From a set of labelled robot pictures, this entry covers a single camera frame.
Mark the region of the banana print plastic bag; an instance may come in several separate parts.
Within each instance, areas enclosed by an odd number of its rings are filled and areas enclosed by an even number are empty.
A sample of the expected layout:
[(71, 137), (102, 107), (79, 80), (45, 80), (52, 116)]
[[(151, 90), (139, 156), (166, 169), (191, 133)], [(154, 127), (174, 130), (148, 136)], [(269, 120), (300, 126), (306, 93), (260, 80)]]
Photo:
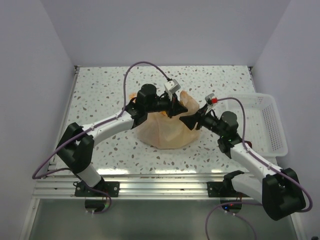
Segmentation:
[(169, 118), (166, 112), (152, 112), (147, 120), (135, 128), (137, 138), (158, 149), (179, 149), (200, 137), (199, 130), (190, 130), (180, 117), (193, 115), (200, 109), (198, 102), (185, 90), (180, 92), (180, 103), (188, 112)]

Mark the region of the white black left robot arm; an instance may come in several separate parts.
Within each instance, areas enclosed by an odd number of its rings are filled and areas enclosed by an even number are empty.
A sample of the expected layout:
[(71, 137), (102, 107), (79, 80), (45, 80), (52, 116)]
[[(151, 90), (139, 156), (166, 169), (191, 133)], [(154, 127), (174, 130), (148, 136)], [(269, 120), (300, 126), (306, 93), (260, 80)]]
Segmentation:
[(113, 116), (83, 126), (74, 122), (67, 127), (56, 154), (86, 184), (86, 190), (92, 196), (99, 196), (104, 190), (104, 180), (91, 164), (96, 145), (141, 125), (149, 113), (166, 112), (172, 118), (188, 111), (178, 100), (176, 92), (181, 87), (175, 80), (165, 83), (164, 88), (164, 93), (158, 96), (155, 85), (144, 84), (136, 97)]

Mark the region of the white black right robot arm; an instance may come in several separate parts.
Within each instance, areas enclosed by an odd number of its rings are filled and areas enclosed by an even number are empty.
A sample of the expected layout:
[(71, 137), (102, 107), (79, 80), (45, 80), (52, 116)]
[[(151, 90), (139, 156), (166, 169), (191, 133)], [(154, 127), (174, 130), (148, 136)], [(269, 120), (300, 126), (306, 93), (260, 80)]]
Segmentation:
[(216, 117), (212, 111), (201, 108), (195, 114), (181, 116), (180, 121), (190, 130), (204, 127), (218, 135), (218, 147), (228, 158), (245, 167), (254, 177), (241, 170), (223, 177), (220, 195), (242, 193), (262, 204), (267, 215), (278, 221), (306, 207), (306, 201), (296, 172), (282, 169), (258, 155), (238, 134), (237, 115), (225, 111)]

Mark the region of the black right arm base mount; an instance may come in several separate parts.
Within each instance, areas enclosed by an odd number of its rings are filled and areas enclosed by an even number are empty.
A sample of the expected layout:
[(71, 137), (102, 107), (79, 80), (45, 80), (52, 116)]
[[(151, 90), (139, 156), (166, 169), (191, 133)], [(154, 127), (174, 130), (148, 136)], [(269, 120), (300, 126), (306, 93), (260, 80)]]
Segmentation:
[(222, 181), (208, 181), (206, 183), (206, 191), (209, 198), (236, 198), (236, 197), (248, 197), (242, 192), (235, 191), (232, 185), (232, 179), (238, 175), (243, 175), (244, 172), (236, 170), (226, 174)]

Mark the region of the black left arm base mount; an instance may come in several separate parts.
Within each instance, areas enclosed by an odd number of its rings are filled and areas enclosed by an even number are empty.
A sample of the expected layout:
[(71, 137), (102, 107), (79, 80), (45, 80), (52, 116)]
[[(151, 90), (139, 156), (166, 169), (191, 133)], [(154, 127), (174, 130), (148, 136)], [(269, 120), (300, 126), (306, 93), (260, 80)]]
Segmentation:
[(95, 185), (88, 186), (83, 180), (73, 183), (76, 197), (111, 197), (117, 198), (120, 191), (119, 181), (105, 181), (103, 178)]

